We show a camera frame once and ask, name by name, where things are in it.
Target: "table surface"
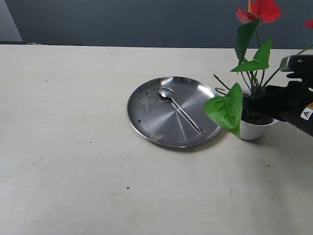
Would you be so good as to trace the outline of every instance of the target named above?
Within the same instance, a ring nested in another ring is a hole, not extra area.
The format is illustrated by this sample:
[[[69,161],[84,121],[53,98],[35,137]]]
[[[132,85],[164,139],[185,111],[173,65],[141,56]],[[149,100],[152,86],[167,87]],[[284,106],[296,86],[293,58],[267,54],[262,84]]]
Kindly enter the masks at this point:
[[[269,72],[295,52],[272,50]],[[234,49],[2,45],[0,55],[0,234],[312,234],[311,137],[279,123],[256,141],[222,132],[167,149],[127,119],[130,94],[153,78],[241,83]]]

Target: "metal spoon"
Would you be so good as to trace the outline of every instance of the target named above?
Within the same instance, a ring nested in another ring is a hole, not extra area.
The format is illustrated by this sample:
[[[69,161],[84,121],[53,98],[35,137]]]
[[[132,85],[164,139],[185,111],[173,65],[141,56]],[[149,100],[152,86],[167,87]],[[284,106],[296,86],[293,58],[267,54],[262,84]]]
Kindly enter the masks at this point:
[[[186,120],[189,122],[190,125],[192,125],[192,127],[199,132],[199,134],[204,134],[203,130],[200,130],[200,128],[195,124],[195,122],[189,117],[189,115],[182,109],[182,107],[177,104],[177,102],[173,99],[174,96],[174,91],[170,88],[167,87],[161,87],[159,88],[159,90],[157,91],[160,96],[170,99],[172,100],[172,102],[180,109],[180,113],[184,116],[184,118],[186,118]]]

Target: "stainless steel plate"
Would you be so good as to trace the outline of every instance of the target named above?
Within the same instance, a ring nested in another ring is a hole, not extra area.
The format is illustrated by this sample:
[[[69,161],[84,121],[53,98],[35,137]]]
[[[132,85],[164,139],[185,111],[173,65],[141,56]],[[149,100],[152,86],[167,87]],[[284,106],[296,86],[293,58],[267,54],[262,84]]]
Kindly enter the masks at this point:
[[[171,100],[159,96],[158,88],[168,87],[174,100],[204,130],[199,134],[181,115]],[[167,147],[184,148],[203,143],[215,137],[221,127],[204,113],[208,99],[217,96],[208,86],[186,77],[162,77],[138,87],[127,104],[129,120],[144,138]]]

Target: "soil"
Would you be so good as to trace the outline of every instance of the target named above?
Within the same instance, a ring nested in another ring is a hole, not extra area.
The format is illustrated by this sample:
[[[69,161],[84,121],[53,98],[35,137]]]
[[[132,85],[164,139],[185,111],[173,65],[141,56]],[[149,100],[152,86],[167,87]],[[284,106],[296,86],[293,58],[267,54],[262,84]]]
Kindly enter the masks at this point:
[[[271,117],[247,109],[243,109],[241,120],[254,125],[268,125],[273,122]]]

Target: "red flower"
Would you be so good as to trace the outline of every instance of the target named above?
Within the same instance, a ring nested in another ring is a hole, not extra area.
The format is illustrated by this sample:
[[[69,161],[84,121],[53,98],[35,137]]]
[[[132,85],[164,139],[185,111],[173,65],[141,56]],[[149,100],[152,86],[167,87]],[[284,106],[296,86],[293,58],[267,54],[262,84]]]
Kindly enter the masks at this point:
[[[282,15],[282,12],[274,0],[256,0],[255,3],[249,0],[248,12],[242,8],[237,8],[236,15],[244,24],[257,19],[261,23],[271,23],[277,20]]]
[[[313,29],[313,20],[307,21],[304,26]]]

